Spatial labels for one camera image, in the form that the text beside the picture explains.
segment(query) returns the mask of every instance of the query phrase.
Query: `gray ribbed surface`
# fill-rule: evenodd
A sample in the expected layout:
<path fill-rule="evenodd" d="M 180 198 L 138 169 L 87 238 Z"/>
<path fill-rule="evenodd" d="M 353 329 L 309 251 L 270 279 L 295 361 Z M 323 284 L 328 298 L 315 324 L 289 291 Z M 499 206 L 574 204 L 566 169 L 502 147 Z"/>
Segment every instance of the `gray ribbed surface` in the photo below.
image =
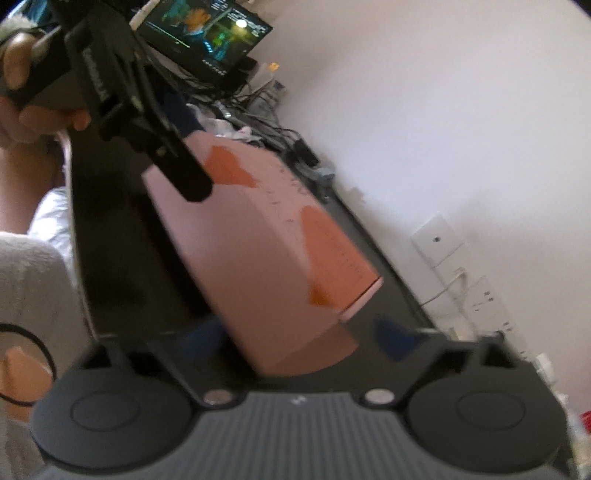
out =
<path fill-rule="evenodd" d="M 48 466 L 34 478 L 109 477 L 76 475 Z M 189 438 L 166 458 L 116 476 L 117 480 L 476 478 L 488 477 L 462 472 L 431 458 L 414 444 L 393 414 L 359 407 L 348 394 L 251 394 L 234 410 L 204 415 Z M 562 477 L 540 468 L 529 475 L 503 478 Z"/>

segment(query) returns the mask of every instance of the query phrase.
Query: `round black pad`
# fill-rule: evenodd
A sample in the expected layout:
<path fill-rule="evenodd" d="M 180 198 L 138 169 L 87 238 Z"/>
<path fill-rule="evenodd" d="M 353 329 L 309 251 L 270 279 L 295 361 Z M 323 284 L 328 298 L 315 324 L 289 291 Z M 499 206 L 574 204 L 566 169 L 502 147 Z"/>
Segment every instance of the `round black pad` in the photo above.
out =
<path fill-rule="evenodd" d="M 179 389 L 118 369 L 75 371 L 40 401 L 31 419 L 39 447 L 82 469 L 125 469 L 168 453 L 189 432 L 192 409 Z"/>
<path fill-rule="evenodd" d="M 414 394 L 408 423 L 419 444 L 451 465 L 526 471 L 548 461 L 566 434 L 562 408 L 537 382 L 542 388 L 509 369 L 444 378 Z"/>

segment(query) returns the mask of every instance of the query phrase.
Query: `black desk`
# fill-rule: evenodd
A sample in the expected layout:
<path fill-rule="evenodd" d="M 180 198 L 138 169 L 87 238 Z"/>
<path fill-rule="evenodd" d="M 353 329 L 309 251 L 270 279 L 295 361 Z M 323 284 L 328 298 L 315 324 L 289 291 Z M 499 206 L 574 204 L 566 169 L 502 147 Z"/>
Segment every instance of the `black desk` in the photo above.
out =
<path fill-rule="evenodd" d="M 143 187 L 140 174 L 150 162 L 122 141 L 99 143 L 92 128 L 74 133 L 72 141 L 74 159 L 69 186 L 73 236 L 81 284 L 96 333 L 158 338 L 170 350 L 168 337 L 159 334 L 197 325 L 209 308 L 176 255 Z M 351 368 L 364 371 L 358 376 L 364 383 L 379 385 L 384 369 L 378 366 L 388 361 L 372 341 L 373 319 L 384 316 L 410 328 L 430 323 L 334 194 L 326 208 L 385 280 L 349 322 L 362 347 L 352 362 L 347 360 L 330 369 L 331 385 L 337 388 L 341 381 L 347 383 Z M 208 377 L 214 378 L 227 365 L 222 362 L 216 367 L 212 362 L 204 368 L 213 369 Z"/>

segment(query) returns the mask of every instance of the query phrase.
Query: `finger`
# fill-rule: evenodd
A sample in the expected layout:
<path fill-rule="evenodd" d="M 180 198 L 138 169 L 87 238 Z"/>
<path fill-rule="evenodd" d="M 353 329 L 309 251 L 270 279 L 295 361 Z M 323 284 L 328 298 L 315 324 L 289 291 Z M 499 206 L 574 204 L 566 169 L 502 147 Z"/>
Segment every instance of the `finger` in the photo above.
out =
<path fill-rule="evenodd" d="M 37 105 L 29 105 L 23 109 L 20 122 L 38 134 L 51 135 L 68 128 L 72 123 L 70 112 L 50 110 Z"/>
<path fill-rule="evenodd" d="M 9 148 L 13 145 L 14 141 L 4 131 L 2 125 L 0 125 L 0 148 Z"/>
<path fill-rule="evenodd" d="M 72 125 L 77 131 L 86 130 L 90 125 L 90 114 L 88 110 L 76 110 L 71 114 Z"/>
<path fill-rule="evenodd" d="M 31 71 L 31 50 L 36 39 L 26 33 L 17 34 L 4 52 L 4 78 L 11 90 L 25 85 Z"/>
<path fill-rule="evenodd" d="M 6 134 L 19 143 L 32 143 L 39 135 L 20 123 L 18 109 L 6 97 L 0 97 L 0 123 Z"/>

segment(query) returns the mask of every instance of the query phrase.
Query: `computer screen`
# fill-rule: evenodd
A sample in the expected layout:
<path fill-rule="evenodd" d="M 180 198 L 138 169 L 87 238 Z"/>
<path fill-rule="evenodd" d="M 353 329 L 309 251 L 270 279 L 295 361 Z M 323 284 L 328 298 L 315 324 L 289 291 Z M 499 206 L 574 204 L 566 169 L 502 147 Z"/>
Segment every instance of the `computer screen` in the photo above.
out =
<path fill-rule="evenodd" d="M 271 30 L 228 0 L 161 0 L 138 33 L 197 78 L 214 82 Z"/>

